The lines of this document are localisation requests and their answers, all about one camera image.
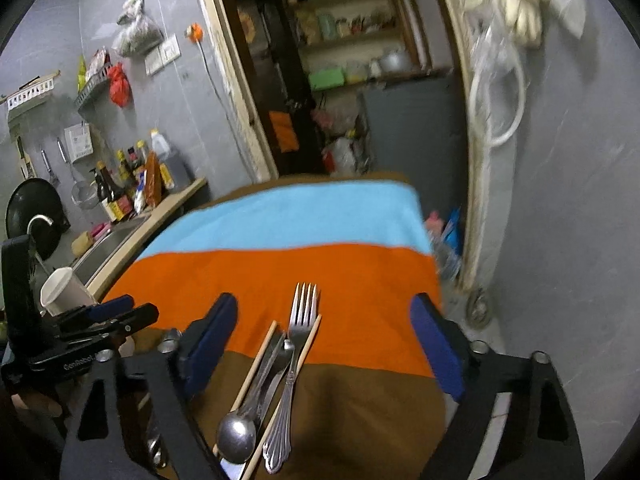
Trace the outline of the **silver spoon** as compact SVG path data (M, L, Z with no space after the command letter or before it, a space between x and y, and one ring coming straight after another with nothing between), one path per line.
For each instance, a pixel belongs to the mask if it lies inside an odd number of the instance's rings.
M257 436L280 381L288 370L293 347L282 334L260 362L250 390L238 408L218 426L217 448L232 464L245 463L257 446Z

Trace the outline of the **wooden chopstick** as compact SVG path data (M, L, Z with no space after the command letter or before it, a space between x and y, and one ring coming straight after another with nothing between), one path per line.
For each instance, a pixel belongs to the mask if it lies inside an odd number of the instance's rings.
M246 462L257 443L258 396L277 354L282 330L272 321L257 356L248 371L232 409L218 425L215 453L232 464Z
M300 352L300 357L295 367L294 379L297 379L297 375L299 374L299 372L302 370L304 366L306 357L308 356L308 353L312 345L314 344L314 338L316 338L321 321L322 321L322 315L319 314L316 320L314 321L314 325L311 327L309 335L306 338L302 352ZM273 415L270 421L268 422L268 425L266 426L264 433L262 434L262 438L258 443L257 450L254 452L252 458L247 462L246 466L243 469L242 476L240 477L241 480L252 478L252 475L254 474L254 470L256 469L258 463L261 460L265 459L264 454L262 454L262 452L264 452L265 445L267 443L270 443L275 437L277 437L277 431L282 426L280 422L280 419L281 419L280 413L282 412L283 401L286 399L293 400L292 394L290 394L289 396L285 396L284 394L285 394L285 389L282 389L282 394L280 396L279 403L277 404L277 407L274 410Z

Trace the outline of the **silver fork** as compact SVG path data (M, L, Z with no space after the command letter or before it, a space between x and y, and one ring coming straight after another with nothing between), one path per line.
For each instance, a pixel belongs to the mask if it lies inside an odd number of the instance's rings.
M317 284L298 283L295 287L290 322L288 322L288 332L286 333L286 348L292 350L290 365L286 373L285 396L292 394L296 379L294 379L295 367L302 352L306 338L318 315L319 291ZM292 451L291 444L291 416L293 400L284 400L280 422L282 426L277 431L275 437L264 448L264 461L266 471L276 474L288 459Z

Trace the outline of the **white cup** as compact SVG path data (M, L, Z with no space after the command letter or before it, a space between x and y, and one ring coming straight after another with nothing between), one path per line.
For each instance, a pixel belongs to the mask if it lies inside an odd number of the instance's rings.
M70 266L55 269L49 275L40 288L39 299L41 307L52 316L96 304L96 298Z

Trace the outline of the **striped blue orange brown towel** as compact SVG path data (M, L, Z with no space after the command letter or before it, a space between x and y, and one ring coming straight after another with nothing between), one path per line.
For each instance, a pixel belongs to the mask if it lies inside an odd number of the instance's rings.
M267 330L288 335L293 388L281 479L415 479L445 432L445 407L410 322L440 298L435 256L408 183L311 179L243 188L172 222L106 292L155 304L142 350L230 294L238 320L194 416L209 444Z

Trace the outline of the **stainless steel sink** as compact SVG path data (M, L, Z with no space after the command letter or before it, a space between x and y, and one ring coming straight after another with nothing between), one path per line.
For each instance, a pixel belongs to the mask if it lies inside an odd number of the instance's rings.
M146 218L134 218L109 226L104 235L96 240L93 245L72 265L75 275L81 283L88 285L110 260L119 247L130 239L140 226L145 224Z

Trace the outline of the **black wok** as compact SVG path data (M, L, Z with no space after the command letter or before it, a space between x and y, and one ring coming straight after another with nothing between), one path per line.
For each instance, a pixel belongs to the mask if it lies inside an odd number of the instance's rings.
M6 205L6 237L30 234L41 258L50 258L62 235L70 229L61 197L47 180L31 178L22 182Z

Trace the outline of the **metal strainer ladle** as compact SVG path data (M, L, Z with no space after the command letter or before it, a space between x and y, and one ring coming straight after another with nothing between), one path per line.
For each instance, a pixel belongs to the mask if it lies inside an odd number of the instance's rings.
M98 193L96 189L86 180L80 180L73 168L70 159L66 155L65 148L60 138L56 139L56 145L60 152L62 161L64 162L70 177L73 180L72 189L70 190L70 198L75 206L82 210L89 210L94 208L98 204Z

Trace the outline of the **large vinegar jug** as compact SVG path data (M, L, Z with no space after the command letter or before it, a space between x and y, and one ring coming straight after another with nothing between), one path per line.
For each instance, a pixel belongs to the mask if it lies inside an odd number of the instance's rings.
M191 177L180 153L157 129L150 131L150 138L166 190L169 193L182 192L191 184Z

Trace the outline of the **grey cabinet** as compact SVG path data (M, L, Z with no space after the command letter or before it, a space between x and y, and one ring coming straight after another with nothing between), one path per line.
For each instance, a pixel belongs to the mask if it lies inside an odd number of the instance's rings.
M442 217L468 198L468 130L463 90L454 74L393 84L359 93L372 169L403 174L427 216Z

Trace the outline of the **red plastic bag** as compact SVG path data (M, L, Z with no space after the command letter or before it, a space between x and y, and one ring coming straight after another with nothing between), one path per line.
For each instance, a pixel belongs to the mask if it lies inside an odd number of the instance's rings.
M122 63L111 66L107 70L107 77L110 81L110 95L111 101L120 108L126 107L131 99L131 89L128 78L122 67Z

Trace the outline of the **hanging clear bag of goods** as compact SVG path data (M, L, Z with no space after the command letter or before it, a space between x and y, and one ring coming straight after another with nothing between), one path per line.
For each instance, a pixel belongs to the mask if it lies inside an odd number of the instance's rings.
M144 0L126 0L116 24L119 26L112 48L122 58L144 55L164 41L164 35L144 10Z

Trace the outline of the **white wall holder box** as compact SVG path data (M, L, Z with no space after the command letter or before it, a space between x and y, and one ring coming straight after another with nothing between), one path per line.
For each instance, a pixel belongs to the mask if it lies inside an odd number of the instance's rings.
M65 128L64 138L70 162L77 162L93 154L91 128L86 122Z

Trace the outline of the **grey wall shelf rack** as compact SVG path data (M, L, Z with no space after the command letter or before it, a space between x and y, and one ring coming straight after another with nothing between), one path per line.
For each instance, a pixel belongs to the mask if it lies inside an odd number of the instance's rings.
M78 92L77 98L75 99L75 106L78 110L81 110L87 104L91 103L100 92L110 84L108 71L111 67L111 63L105 63L98 72L88 80L84 88Z

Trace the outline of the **white wall socket panel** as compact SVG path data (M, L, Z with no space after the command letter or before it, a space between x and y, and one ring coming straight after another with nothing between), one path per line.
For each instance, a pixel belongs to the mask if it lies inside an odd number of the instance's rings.
M152 49L144 59L145 73L153 76L181 55L176 35L171 35L157 47Z

